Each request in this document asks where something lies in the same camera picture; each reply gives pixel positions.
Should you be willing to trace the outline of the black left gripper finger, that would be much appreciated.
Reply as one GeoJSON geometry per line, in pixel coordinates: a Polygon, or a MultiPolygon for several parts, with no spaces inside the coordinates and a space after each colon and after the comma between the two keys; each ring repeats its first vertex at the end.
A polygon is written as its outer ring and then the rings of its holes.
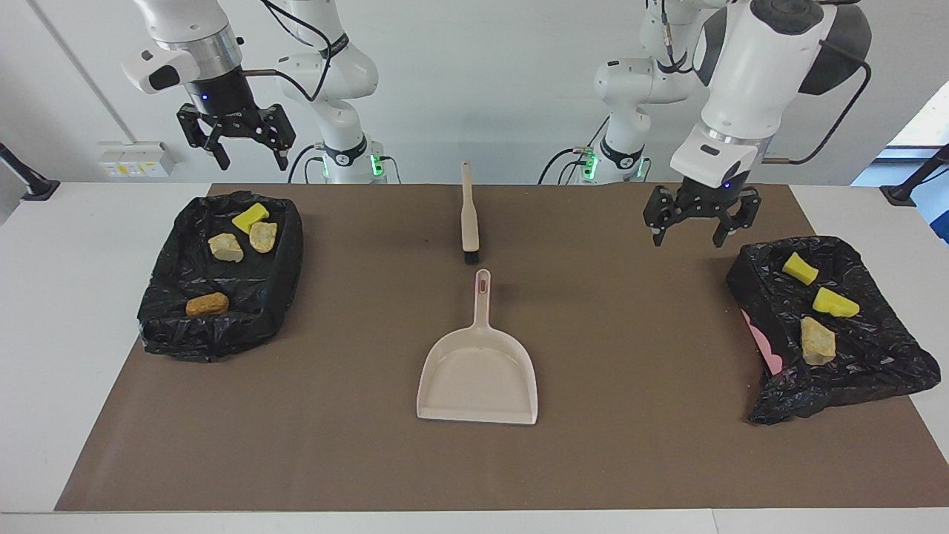
{"type": "Polygon", "coordinates": [[[718,226],[712,236],[716,248],[721,248],[727,237],[737,230],[752,226],[761,205],[761,197],[755,187],[744,187],[731,193],[735,193],[731,199],[712,204],[712,212],[718,218],[718,226]]]}
{"type": "Polygon", "coordinates": [[[643,210],[645,225],[652,232],[655,247],[660,247],[668,228],[679,223],[675,195],[667,187],[656,185],[643,210]]]}

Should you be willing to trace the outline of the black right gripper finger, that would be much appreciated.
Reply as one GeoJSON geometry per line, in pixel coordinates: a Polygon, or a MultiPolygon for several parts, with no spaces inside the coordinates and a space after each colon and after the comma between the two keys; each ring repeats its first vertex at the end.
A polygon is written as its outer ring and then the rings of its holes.
{"type": "Polygon", "coordinates": [[[228,170],[231,164],[226,150],[220,145],[220,138],[224,133],[224,125],[220,119],[203,115],[192,104],[183,104],[176,112],[186,141],[192,148],[201,148],[211,155],[222,171],[228,170]]]}
{"type": "Polygon", "coordinates": [[[252,139],[271,150],[281,171],[287,170],[289,166],[288,153],[296,138],[294,126],[289,122],[282,105],[274,104],[268,108],[257,109],[257,123],[252,132],[252,139]]]}

